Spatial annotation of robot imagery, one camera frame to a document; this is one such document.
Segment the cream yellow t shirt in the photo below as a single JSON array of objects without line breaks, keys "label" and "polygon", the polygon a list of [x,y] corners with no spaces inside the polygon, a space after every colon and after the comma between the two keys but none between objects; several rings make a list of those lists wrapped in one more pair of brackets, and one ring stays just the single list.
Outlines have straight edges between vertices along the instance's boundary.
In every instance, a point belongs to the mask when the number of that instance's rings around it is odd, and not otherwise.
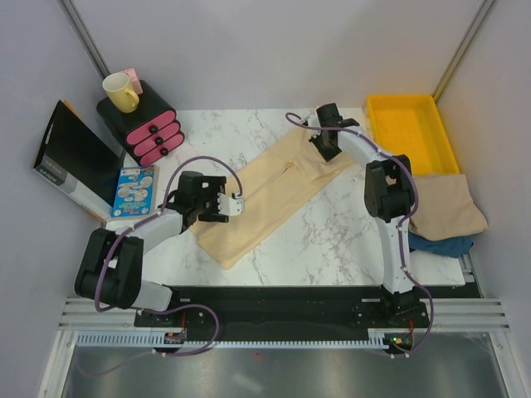
[{"label": "cream yellow t shirt", "polygon": [[199,246],[224,269],[232,268],[353,164],[347,153],[324,161],[310,138],[309,131],[292,129],[238,172],[245,200],[241,215],[227,223],[199,221],[192,226]]}]

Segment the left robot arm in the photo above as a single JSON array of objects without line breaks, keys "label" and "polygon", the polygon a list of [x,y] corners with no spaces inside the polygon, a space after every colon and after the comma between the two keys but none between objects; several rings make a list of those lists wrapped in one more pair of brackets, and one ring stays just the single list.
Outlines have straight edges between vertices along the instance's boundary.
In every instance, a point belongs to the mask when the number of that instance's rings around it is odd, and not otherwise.
[{"label": "left robot arm", "polygon": [[172,300],[171,288],[143,278],[144,256],[196,221],[229,221],[219,210],[226,183],[222,176],[183,172],[165,207],[121,233],[94,230],[76,276],[76,294],[94,300],[100,311],[108,307],[146,309],[164,326],[178,323],[181,304]]}]

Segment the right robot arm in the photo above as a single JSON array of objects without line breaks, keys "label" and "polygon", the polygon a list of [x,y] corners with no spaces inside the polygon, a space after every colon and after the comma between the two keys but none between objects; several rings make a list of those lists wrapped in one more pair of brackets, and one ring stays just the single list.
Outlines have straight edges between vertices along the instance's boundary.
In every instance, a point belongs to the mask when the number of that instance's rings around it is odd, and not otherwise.
[{"label": "right robot arm", "polygon": [[365,167],[364,203],[377,224],[383,257],[382,286],[390,294],[413,289],[407,277],[409,218],[417,208],[411,164],[405,155],[392,155],[365,135],[358,121],[340,115],[335,103],[315,110],[319,131],[309,140],[329,162],[347,153]]}]

